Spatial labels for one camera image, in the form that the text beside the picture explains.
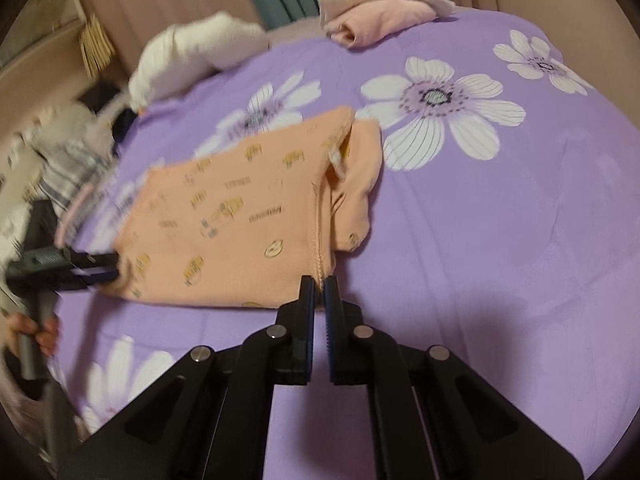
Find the bed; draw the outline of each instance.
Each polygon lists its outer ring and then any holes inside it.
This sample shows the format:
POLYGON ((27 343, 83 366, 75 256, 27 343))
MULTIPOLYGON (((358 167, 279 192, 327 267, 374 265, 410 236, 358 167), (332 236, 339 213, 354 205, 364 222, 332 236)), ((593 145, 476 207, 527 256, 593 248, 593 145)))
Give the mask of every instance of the bed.
MULTIPOLYGON (((328 40, 283 44, 153 105, 127 137, 77 248, 106 250, 145 171, 193 158, 269 84, 305 118, 343 104, 375 115, 391 148, 372 197, 370 237, 338 256, 343 296, 403 344, 449 346, 597 478, 640 406, 640 140, 616 108, 640 124, 638 37, 614 0, 598 0, 595 13, 568 4, 587 0, 457 1, 488 10, 461 10, 358 54, 328 40), (529 45, 539 38, 543 56, 544 43, 549 57, 585 79, 519 62, 513 52, 523 37, 529 45), (476 92, 468 95, 481 102, 475 115, 495 135, 485 132, 478 144, 464 129, 454 134, 454 109, 442 119, 439 149, 408 142, 426 127, 414 121, 416 99, 414 115, 400 118, 385 104, 434 75, 420 60, 438 61, 430 67, 443 84, 483 74, 477 88, 460 85, 476 92), (393 78, 396 93, 381 77, 393 78), (393 149, 407 143, 412 152, 393 149)), ((129 70, 170 23, 220 9, 258 20, 251 0, 85 5, 129 70)), ((52 372, 95 431, 193 346, 236 345, 274 311, 150 306, 92 291, 65 294, 59 314, 65 328, 52 372)), ((373 478, 366 392, 330 386, 321 314, 314 340, 311 385, 274 394, 265 478, 373 478)))

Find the purple bedsheet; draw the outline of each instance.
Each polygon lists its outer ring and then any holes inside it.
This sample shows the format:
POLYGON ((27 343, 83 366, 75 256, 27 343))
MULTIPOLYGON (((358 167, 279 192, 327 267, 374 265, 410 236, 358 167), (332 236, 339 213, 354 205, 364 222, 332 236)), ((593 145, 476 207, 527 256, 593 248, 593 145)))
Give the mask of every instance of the purple bedsheet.
MULTIPOLYGON (((339 105, 378 117, 385 167, 370 237, 338 256, 343 295, 403 344, 449 346, 589 475, 640 406, 640 133, 548 45, 470 10, 364 52, 280 46, 153 106, 79 246, 109 247, 153 164, 339 105)), ((95 429, 188 349, 274 314, 65 294, 55 371, 95 429)), ((329 385, 322 315, 311 386, 274 394, 265 478, 374 478, 366 393, 329 385)))

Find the plaid fabric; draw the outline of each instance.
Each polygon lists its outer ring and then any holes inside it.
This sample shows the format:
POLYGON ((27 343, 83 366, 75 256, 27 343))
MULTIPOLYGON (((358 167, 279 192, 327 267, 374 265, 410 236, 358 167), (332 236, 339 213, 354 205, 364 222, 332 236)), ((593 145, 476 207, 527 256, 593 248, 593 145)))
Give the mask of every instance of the plaid fabric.
POLYGON ((107 172, 110 161, 92 152, 82 140, 60 144, 46 161, 40 190, 51 200, 60 218, 83 184, 98 182, 107 172))

